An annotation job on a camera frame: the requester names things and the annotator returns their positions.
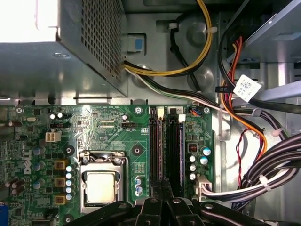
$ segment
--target black wire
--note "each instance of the black wire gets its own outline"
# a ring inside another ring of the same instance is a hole
[[[221,74],[223,79],[226,81],[227,85],[231,88],[235,87],[234,82],[227,76],[226,69],[222,63],[222,44],[226,38],[227,33],[236,26],[229,27],[222,35],[220,45],[218,48],[218,66],[220,68]],[[269,101],[262,101],[255,98],[251,98],[249,101],[250,104],[263,108],[263,109],[270,109],[279,112],[286,112],[286,113],[294,113],[294,114],[301,114],[301,106],[293,105],[293,104],[284,104],[284,103],[277,103],[277,102],[269,102]]]

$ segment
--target barcode label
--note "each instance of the barcode label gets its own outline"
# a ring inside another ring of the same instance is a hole
[[[261,84],[253,81],[244,74],[240,76],[236,83],[233,92],[242,98],[244,101],[249,102],[252,97],[260,90]]]

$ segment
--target cable clip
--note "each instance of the cable clip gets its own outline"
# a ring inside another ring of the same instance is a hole
[[[206,33],[212,33],[212,34],[217,33],[217,27],[212,27],[212,28],[206,30]]]
[[[268,179],[264,176],[264,175],[260,175],[259,176],[259,181],[263,184],[263,186],[265,187],[265,189],[270,192],[272,189],[269,187],[268,185]]]
[[[168,29],[169,30],[175,29],[175,28],[178,28],[178,23],[169,23],[168,24]]]
[[[283,127],[279,128],[279,129],[276,129],[276,130],[273,130],[271,132],[271,135],[273,137],[278,137],[283,130],[285,130],[285,128],[283,128]]]
[[[252,112],[251,117],[260,117],[261,113],[262,113],[261,108],[255,108]]]

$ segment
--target cable tie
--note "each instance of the cable tie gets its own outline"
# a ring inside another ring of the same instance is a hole
[[[168,24],[168,29],[169,30],[175,29],[175,28],[178,28],[178,23],[169,23]]]
[[[264,176],[264,175],[260,175],[259,176],[259,181],[263,184],[263,186],[265,187],[265,189],[270,192],[272,189],[269,187],[268,185],[268,179]]]
[[[271,132],[271,135],[273,137],[278,137],[283,130],[285,130],[285,128],[283,128],[283,127],[279,128],[279,129],[276,129],[276,130],[273,130]]]
[[[262,113],[261,108],[255,108],[252,112],[251,117],[260,117],[261,113]]]
[[[250,180],[250,178],[248,178],[248,176],[245,174],[244,175],[244,179],[247,181],[247,183],[249,183],[250,185],[254,186],[255,183],[253,181]]]
[[[206,30],[206,33],[212,33],[212,34],[217,33],[217,27],[212,27],[212,28]]]

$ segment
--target motherboard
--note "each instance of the motherboard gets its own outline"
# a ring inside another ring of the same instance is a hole
[[[0,225],[62,226],[115,201],[198,198],[213,181],[208,108],[190,105],[0,107]]]

